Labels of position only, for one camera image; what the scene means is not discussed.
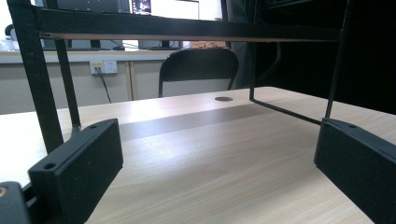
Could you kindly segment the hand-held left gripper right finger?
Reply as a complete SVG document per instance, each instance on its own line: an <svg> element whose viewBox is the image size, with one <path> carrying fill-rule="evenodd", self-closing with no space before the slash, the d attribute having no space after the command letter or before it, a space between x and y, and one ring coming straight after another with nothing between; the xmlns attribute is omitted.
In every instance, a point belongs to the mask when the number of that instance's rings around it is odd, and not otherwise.
<svg viewBox="0 0 396 224"><path fill-rule="evenodd" d="M375 224L396 224L396 146L336 119L321 122L315 165Z"/></svg>

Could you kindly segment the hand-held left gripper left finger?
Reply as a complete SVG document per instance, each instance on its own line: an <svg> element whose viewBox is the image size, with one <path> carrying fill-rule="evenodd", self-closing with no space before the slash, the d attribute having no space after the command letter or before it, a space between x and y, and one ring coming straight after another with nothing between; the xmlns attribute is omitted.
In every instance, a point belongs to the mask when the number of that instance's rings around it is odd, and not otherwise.
<svg viewBox="0 0 396 224"><path fill-rule="evenodd" d="M55 224L84 224L123 165L119 122L85 128L28 170Z"/></svg>

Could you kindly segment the black two-tier shelf rack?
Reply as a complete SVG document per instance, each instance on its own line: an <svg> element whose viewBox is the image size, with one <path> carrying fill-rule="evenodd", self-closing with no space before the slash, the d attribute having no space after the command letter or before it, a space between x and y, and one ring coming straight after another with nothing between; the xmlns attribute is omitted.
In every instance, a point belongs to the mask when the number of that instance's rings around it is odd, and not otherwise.
<svg viewBox="0 0 396 224"><path fill-rule="evenodd" d="M64 43L66 39L215 40L258 43L334 41L338 44L338 52L326 109L326 113L330 114L353 3L354 0L346 0L343 25L340 29L323 29L256 22L199 21L126 13L75 11L57 8L55 0L49 0L45 7L33 6L30 0L7 0L39 127L48 152L60 146L64 139L40 42L42 35L53 38L56 42L73 133L80 130L80 119Z"/></svg>

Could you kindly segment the white counter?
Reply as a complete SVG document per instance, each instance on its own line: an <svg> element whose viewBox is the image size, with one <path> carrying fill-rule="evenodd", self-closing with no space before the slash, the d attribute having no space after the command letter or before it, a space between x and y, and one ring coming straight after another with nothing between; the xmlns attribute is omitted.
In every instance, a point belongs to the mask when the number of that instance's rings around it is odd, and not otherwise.
<svg viewBox="0 0 396 224"><path fill-rule="evenodd" d="M162 61L172 50L102 50L102 51L68 51L70 63L99 62L99 61ZM19 51L0 51L0 64L22 63Z"/></svg>

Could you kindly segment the black chair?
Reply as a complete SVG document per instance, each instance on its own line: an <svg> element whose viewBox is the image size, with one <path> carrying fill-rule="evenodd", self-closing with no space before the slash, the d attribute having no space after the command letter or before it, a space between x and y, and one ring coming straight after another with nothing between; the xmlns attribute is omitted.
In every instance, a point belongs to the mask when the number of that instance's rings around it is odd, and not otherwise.
<svg viewBox="0 0 396 224"><path fill-rule="evenodd" d="M229 91L238 67L237 56L227 48L179 49L171 53L160 68L158 96L163 97L164 82L175 81L229 79Z"/></svg>

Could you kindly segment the computer monitor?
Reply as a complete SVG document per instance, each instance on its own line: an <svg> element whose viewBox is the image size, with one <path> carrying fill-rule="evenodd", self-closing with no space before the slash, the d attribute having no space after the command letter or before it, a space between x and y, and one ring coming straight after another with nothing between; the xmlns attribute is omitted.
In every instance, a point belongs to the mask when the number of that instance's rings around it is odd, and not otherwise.
<svg viewBox="0 0 396 224"><path fill-rule="evenodd" d="M130 0L131 12L173 19L199 19L198 0Z"/></svg>
<svg viewBox="0 0 396 224"><path fill-rule="evenodd" d="M56 5L59 9L129 13L129 0L42 0L44 7Z"/></svg>

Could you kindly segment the white wall socket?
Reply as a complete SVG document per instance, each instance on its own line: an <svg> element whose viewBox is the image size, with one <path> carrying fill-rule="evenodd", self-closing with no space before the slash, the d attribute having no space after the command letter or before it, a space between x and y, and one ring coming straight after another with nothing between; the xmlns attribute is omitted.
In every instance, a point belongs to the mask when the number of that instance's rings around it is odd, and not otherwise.
<svg viewBox="0 0 396 224"><path fill-rule="evenodd" d="M90 62L92 74L117 74L118 66L116 61L96 61Z"/></svg>

